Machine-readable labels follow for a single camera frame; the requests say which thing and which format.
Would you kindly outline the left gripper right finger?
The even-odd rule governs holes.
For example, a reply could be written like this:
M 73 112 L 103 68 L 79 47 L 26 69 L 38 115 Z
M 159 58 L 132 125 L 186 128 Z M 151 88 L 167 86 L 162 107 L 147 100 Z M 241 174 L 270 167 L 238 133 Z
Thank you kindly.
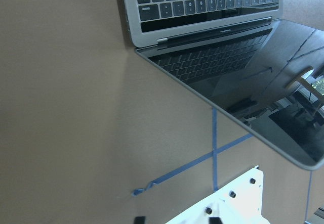
M 209 224 L 221 224 L 220 217 L 209 217 Z

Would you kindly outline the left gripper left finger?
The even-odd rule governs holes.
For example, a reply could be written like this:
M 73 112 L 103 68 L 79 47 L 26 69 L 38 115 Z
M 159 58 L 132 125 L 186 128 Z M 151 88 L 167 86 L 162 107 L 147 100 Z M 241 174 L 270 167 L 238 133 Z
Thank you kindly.
M 134 218 L 133 224 L 146 224 L 146 217 L 145 216 L 136 216 Z

